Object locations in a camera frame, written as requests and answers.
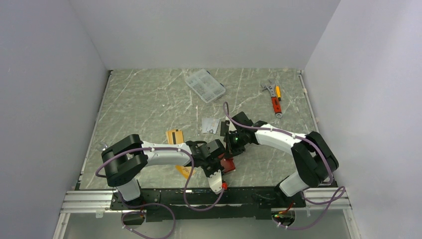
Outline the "red leather card holder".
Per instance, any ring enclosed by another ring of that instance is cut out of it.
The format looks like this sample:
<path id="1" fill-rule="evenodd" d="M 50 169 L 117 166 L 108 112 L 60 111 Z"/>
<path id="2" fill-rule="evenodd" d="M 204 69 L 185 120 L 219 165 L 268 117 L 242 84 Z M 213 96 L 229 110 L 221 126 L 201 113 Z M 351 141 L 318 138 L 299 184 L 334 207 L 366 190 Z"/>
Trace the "red leather card holder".
<path id="1" fill-rule="evenodd" d="M 227 173 L 235 170 L 235 164 L 233 162 L 233 158 L 223 158 L 220 161 L 220 164 L 223 167 L 223 173 L 224 174 L 227 174 Z"/>

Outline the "single gold credit card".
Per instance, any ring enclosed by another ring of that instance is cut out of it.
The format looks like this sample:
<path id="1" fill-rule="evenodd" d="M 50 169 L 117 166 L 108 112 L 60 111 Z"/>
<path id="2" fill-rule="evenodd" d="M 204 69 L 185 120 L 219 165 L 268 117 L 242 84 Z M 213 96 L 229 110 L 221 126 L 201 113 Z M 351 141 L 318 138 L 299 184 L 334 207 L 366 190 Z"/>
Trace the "single gold credit card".
<path id="1" fill-rule="evenodd" d="M 186 166 L 176 165 L 175 168 L 185 179 L 188 179 L 191 173 L 194 174 L 196 172 L 196 169 L 190 166 L 186 167 Z"/>

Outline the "gold credit card stack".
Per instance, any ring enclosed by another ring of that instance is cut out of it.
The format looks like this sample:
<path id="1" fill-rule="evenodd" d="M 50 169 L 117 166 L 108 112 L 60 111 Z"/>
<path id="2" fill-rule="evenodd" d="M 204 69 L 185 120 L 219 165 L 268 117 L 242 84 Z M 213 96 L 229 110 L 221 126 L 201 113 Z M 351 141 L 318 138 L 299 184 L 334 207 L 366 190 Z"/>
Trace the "gold credit card stack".
<path id="1" fill-rule="evenodd" d="M 183 132 L 179 129 L 172 129 L 166 131 L 166 138 L 168 144 L 181 144 L 184 141 Z"/>

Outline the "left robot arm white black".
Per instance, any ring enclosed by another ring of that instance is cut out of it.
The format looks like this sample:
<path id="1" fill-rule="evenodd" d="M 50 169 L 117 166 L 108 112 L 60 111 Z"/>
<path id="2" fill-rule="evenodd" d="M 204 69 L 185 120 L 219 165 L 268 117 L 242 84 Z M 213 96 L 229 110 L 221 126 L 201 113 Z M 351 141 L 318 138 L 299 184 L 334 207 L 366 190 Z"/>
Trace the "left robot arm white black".
<path id="1" fill-rule="evenodd" d="M 176 165 L 200 167 L 208 179 L 210 189 L 219 194 L 223 187 L 223 166 L 220 156 L 225 147 L 219 139 L 210 142 L 187 141 L 180 144 L 156 144 L 142 141 L 131 134 L 101 153 L 103 164 L 96 176 L 106 178 L 110 187 L 116 187 L 123 202 L 130 209 L 142 205 L 143 195 L 135 176 L 145 167 Z"/>

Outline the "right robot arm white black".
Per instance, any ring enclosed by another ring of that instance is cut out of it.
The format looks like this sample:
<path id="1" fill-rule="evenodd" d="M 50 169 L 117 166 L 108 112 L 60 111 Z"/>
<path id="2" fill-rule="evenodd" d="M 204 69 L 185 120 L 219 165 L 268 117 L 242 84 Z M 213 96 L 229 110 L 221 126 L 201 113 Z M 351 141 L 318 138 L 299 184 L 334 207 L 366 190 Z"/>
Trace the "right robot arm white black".
<path id="1" fill-rule="evenodd" d="M 339 163 L 323 137 L 316 131 L 293 133 L 260 121 L 253 123 L 244 112 L 228 120 L 235 125 L 237 135 L 229 140 L 234 149 L 246 144 L 269 146 L 292 156 L 296 170 L 275 187 L 274 200 L 285 207 L 294 195 L 308 188 L 334 181 L 333 173 Z"/>

